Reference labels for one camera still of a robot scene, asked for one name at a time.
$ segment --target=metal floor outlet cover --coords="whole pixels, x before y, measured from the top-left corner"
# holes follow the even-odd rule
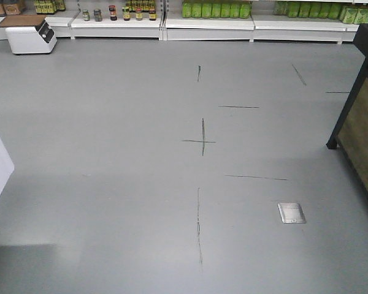
[[[278,208],[284,224],[305,224],[307,222],[300,203],[281,202],[278,203]]]

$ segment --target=black line on floor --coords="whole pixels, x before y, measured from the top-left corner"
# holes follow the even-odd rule
[[[235,106],[235,105],[220,105],[218,107],[229,107],[229,108],[260,108],[260,107],[253,107],[253,106]]]
[[[225,175],[225,176],[233,176],[235,178],[274,179],[276,181],[288,181],[288,179],[268,178],[265,176],[235,176],[235,175]]]
[[[200,77],[201,77],[201,66],[197,66],[197,82],[199,82]]]
[[[339,92],[339,91],[336,91],[336,92],[326,92],[326,94],[349,94],[350,92]]]
[[[202,255],[202,246],[201,246],[201,222],[199,220],[199,208],[201,207],[201,201],[199,198],[199,190],[197,189],[197,224],[196,224],[196,234],[197,234],[197,246],[199,248],[199,263],[201,266],[203,265],[203,255]]]
[[[294,64],[292,63],[292,66],[294,68],[294,71],[296,71],[296,74],[297,76],[300,78],[300,81],[301,83],[304,85],[304,86],[307,86],[307,83],[304,81],[302,75],[299,73],[299,71],[296,69],[296,67],[294,66]]]
[[[202,156],[204,156],[204,150],[206,148],[206,134],[205,134],[205,130],[204,130],[204,119],[202,119],[202,138],[203,138]]]
[[[198,140],[182,140],[182,142],[195,142],[195,143],[216,143],[215,141],[198,141]]]

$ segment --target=jar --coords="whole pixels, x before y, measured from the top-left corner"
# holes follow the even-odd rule
[[[109,5],[110,20],[117,20],[116,6]]]
[[[140,7],[138,7],[135,11],[135,18],[136,20],[143,20],[143,13]]]
[[[123,7],[123,8],[122,8],[122,11],[123,11],[123,19],[124,19],[125,21],[130,20],[130,19],[131,19],[131,15],[129,14],[129,7],[128,7],[128,6]]]
[[[148,19],[149,20],[156,20],[157,19],[157,13],[155,11],[155,8],[150,8],[148,10]]]
[[[102,14],[100,9],[94,9],[94,20],[102,21]]]
[[[89,21],[90,20],[90,13],[88,12],[87,9],[85,9],[83,12],[82,12],[82,17],[83,17],[83,20],[84,21]]]

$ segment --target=shelving unit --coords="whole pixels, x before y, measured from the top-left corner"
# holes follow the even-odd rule
[[[150,21],[148,12],[144,12],[143,20],[135,19],[135,13],[131,12],[129,21],[123,20],[121,8],[124,1],[110,0],[80,0],[80,9],[87,9],[91,15],[90,21],[82,18],[82,13],[71,24],[72,37],[125,37],[125,38],[154,38],[163,40],[163,2],[156,0],[157,19]],[[116,5],[118,20],[109,18],[109,5]],[[93,10],[101,9],[102,21],[93,20]]]

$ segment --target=wooden display counter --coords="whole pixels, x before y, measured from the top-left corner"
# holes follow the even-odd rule
[[[349,97],[327,143],[339,145],[368,192],[368,24],[361,25],[353,41],[366,56]]]

